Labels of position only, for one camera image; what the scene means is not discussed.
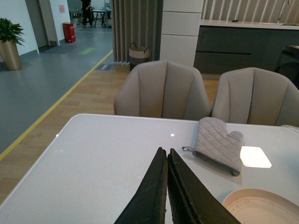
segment wicker basket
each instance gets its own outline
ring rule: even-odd
[[[133,42],[129,49],[130,71],[138,64],[148,62],[150,57],[150,48],[137,47]]]

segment wooden floor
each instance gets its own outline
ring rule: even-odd
[[[0,203],[72,116],[79,113],[114,113],[114,98],[129,72],[129,66],[121,64],[114,65],[110,71],[92,71],[0,161]],[[219,76],[203,75],[203,78],[213,103]]]

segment quilted oven mitt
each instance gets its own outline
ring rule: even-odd
[[[243,134],[228,134],[226,123],[217,118],[206,117],[199,121],[195,147],[182,147],[194,157],[203,159],[238,176],[241,172],[240,151],[244,145]]]

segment beige plate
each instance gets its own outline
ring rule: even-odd
[[[237,190],[229,194],[222,204],[242,224],[299,223],[299,207],[266,190]]]

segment upholstered chair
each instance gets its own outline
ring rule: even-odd
[[[169,61],[135,66],[114,101],[117,115],[200,120],[210,112],[200,72]]]
[[[272,71],[229,71],[220,77],[212,117],[227,123],[299,127],[299,90]]]

